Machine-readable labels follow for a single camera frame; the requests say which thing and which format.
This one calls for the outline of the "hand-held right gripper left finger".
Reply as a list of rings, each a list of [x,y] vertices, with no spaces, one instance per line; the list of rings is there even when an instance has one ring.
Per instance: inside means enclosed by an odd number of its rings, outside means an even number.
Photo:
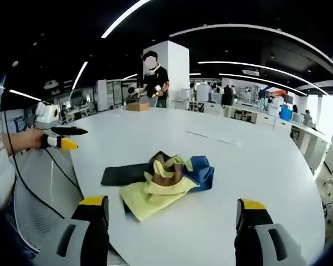
[[[108,221],[108,196],[85,198],[43,238],[34,264],[107,265]]]

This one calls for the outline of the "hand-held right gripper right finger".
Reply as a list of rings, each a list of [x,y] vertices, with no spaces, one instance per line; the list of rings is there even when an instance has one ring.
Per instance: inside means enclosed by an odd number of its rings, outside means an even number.
[[[300,245],[260,202],[238,199],[235,230],[236,265],[307,265]]]

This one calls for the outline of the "person's left hand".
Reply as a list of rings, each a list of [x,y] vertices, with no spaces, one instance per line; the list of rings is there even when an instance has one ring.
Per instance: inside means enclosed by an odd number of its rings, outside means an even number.
[[[11,154],[16,154],[17,152],[27,149],[41,148],[43,131],[40,129],[30,129],[25,132],[10,134],[8,137],[8,146],[11,150]]]

